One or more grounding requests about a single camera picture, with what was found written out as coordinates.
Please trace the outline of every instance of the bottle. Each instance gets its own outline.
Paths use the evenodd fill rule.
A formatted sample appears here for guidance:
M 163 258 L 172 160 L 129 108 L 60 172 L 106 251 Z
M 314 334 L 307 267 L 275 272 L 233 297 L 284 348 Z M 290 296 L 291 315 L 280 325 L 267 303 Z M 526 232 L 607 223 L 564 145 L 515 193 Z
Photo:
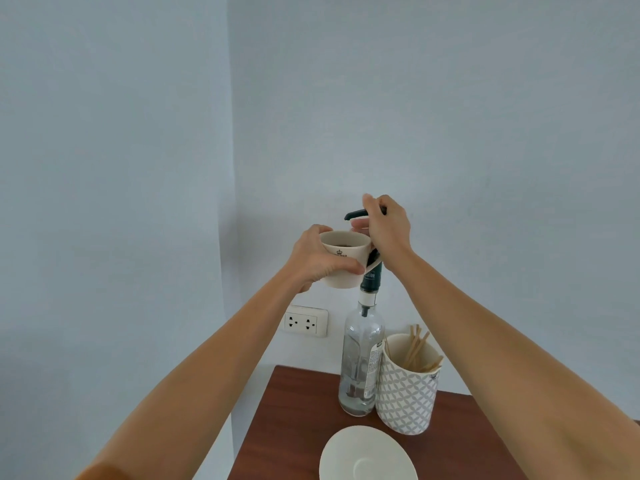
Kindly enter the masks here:
M 348 314 L 344 323 L 338 400 L 342 409 L 352 416 L 369 414 L 376 402 L 378 368 L 385 336 L 385 323 L 376 310 L 381 273 L 382 263 L 365 274 L 360 285 L 358 307 Z

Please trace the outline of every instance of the hand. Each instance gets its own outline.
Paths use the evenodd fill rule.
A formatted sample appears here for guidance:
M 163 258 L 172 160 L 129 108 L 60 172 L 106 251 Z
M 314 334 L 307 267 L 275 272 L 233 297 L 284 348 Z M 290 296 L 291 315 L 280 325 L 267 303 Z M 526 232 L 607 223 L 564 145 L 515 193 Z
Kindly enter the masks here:
M 299 293 L 309 290 L 311 284 L 334 271 L 345 270 L 353 274 L 364 274 L 364 266 L 356 259 L 336 256 L 324 249 L 320 234 L 330 230 L 333 229 L 328 226 L 312 225 L 302 233 L 293 246 L 291 257 L 283 269 L 300 280 Z
M 373 198 L 364 194 L 362 204 L 369 217 L 351 221 L 352 231 L 367 234 L 379 250 L 385 265 L 392 270 L 394 258 L 398 253 L 411 251 L 409 232 L 411 224 L 406 218 L 404 209 L 389 195 Z M 387 208 L 387 215 L 380 210 L 380 206 Z

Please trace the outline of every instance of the cup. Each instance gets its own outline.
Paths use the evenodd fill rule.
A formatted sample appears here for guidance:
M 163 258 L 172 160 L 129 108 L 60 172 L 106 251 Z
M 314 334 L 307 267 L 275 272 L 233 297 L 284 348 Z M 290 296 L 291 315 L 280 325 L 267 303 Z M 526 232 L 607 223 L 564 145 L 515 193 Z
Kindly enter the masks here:
M 442 366 L 432 372 L 411 372 L 398 365 L 406 356 L 411 337 L 397 333 L 387 337 L 378 373 L 376 412 L 384 424 L 403 435 L 419 435 L 427 430 L 438 391 Z M 438 352 L 425 343 L 419 354 L 422 363 L 433 363 Z
M 373 258 L 373 254 L 377 253 L 377 251 L 373 249 L 371 238 L 368 235 L 346 230 L 332 230 L 320 234 L 320 241 L 324 249 L 331 254 L 356 258 L 358 262 L 365 267 L 364 274 L 334 271 L 322 279 L 322 281 L 331 288 L 356 288 L 356 286 L 360 286 L 364 275 L 382 262 L 382 258 L 378 256 L 373 263 L 367 266 L 369 258 Z

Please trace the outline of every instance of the table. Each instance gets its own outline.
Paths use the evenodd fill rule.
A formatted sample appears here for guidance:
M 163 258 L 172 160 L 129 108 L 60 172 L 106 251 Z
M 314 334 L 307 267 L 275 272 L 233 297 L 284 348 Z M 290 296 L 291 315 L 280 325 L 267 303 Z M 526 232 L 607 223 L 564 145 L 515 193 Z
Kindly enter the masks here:
M 393 437 L 424 480 L 526 480 L 470 395 L 439 391 L 427 431 L 395 433 L 373 411 L 354 418 L 338 403 L 336 374 L 276 366 L 229 480 L 318 479 L 324 445 L 362 424 Z

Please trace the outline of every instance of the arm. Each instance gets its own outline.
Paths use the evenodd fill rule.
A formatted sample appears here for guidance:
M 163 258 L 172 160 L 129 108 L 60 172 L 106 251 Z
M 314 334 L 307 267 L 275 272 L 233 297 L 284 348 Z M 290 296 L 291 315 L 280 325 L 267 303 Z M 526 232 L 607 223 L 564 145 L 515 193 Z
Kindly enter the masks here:
M 319 234 L 327 230 L 302 234 L 280 272 L 142 400 L 92 465 L 135 480 L 192 478 L 296 293 L 338 269 L 364 272 L 355 259 L 326 252 Z
M 353 226 L 370 233 L 528 478 L 640 478 L 640 428 L 631 419 L 414 254 L 395 201 L 365 196 L 364 204 L 369 218 Z

